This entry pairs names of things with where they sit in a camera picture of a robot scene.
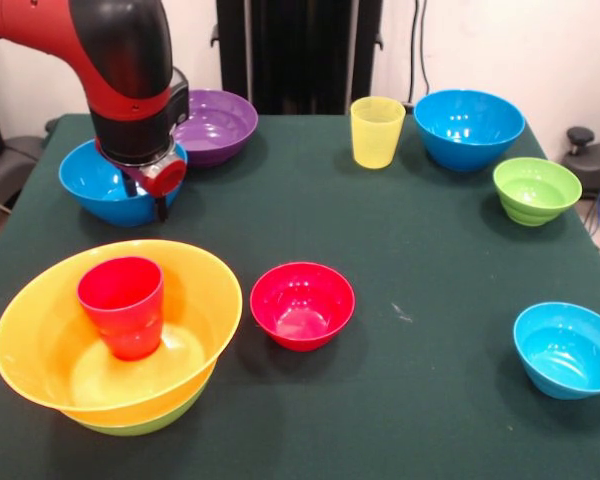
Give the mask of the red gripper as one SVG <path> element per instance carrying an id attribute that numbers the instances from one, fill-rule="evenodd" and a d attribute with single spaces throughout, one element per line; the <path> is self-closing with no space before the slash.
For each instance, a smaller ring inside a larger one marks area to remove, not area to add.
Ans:
<path id="1" fill-rule="evenodd" d="M 136 159 L 115 159 L 105 151 L 98 139 L 95 140 L 95 146 L 99 154 L 122 172 L 126 196 L 137 196 L 137 183 L 147 194 L 156 198 L 157 218 L 165 222 L 168 218 L 165 197 L 182 182 L 187 171 L 184 157 L 176 151 L 175 140 L 170 139 L 163 151 Z"/>

